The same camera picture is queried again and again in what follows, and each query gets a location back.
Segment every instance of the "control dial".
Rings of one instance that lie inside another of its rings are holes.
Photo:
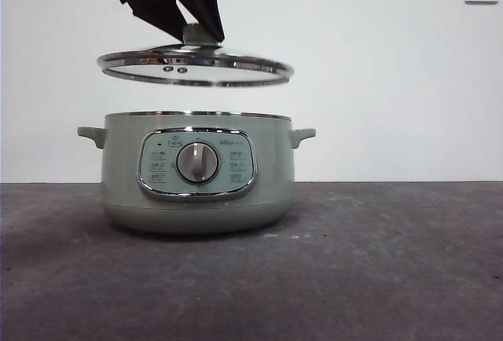
[[[206,182],[218,170],[218,157],[214,149],[204,143],[190,143],[178,154],[178,171],[190,182]]]

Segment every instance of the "brand logo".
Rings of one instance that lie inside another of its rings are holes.
[[[222,139],[220,141],[220,145],[226,145],[226,146],[231,146],[231,145],[242,145],[243,142],[232,142],[229,141],[228,139]]]

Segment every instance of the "cooker base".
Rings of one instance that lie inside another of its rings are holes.
[[[291,200],[229,208],[169,210],[125,207],[103,203],[107,215],[122,226],[154,233],[225,233],[264,226],[277,221]]]

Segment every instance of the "stainless steel rim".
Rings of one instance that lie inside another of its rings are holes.
[[[115,78],[129,79],[140,82],[175,84],[182,86],[269,86],[286,83],[293,75],[293,68],[273,60],[258,57],[233,55],[218,53],[217,50],[210,50],[215,47],[204,46],[201,50],[177,51],[183,45],[161,46],[159,48],[128,51],[105,54],[97,59],[98,65],[104,74]],[[142,65],[170,65],[170,66],[205,66],[212,68],[233,68],[252,72],[264,72],[273,74],[273,79],[256,80],[199,80],[199,79],[174,79],[158,78],[147,75],[136,75],[119,72],[114,68],[122,66],[142,66]]]
[[[149,111],[149,112],[121,112],[110,113],[105,118],[120,117],[120,116],[234,116],[234,117],[261,117],[264,119],[284,119],[292,121],[290,117],[285,115],[268,115],[266,113],[245,113],[245,112],[211,112],[211,111]]]

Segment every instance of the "mint green cooker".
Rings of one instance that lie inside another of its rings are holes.
[[[103,149],[106,214],[132,229],[220,233],[278,220],[292,204],[293,149],[314,129],[238,112],[128,112],[78,135]]]

